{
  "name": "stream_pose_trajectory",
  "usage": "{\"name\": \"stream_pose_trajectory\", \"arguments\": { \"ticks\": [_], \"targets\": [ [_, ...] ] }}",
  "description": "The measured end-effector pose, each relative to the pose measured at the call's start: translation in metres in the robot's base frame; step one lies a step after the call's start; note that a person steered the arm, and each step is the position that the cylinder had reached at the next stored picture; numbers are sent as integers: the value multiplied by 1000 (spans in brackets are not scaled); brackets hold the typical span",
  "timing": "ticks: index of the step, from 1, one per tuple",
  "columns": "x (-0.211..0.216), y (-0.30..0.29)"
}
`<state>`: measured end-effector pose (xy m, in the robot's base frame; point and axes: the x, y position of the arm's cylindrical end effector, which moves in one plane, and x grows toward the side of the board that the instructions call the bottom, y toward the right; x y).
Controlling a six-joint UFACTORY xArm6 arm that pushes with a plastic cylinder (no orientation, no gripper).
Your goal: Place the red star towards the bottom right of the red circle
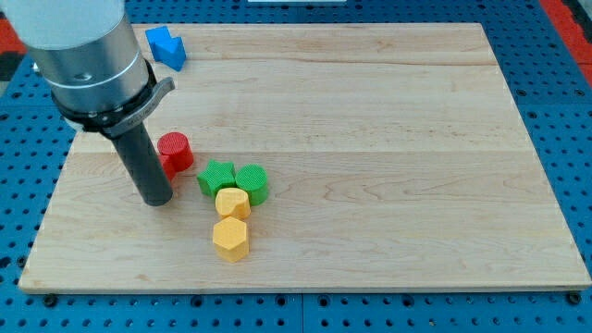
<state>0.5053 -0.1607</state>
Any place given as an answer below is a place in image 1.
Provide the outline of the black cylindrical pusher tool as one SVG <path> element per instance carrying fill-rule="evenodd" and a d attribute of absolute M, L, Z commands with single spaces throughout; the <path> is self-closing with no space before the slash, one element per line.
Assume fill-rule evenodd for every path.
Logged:
<path fill-rule="evenodd" d="M 138 193 L 150 206 L 168 203 L 173 191 L 144 125 L 116 137 L 112 143 Z"/>

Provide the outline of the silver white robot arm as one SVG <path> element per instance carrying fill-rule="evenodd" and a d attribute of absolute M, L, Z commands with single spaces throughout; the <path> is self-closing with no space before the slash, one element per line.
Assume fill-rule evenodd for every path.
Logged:
<path fill-rule="evenodd" d="M 167 93 L 142 55 L 125 4 L 3 0 L 1 10 L 76 130 L 110 140 L 146 204 L 166 204 L 170 181 L 143 125 Z"/>

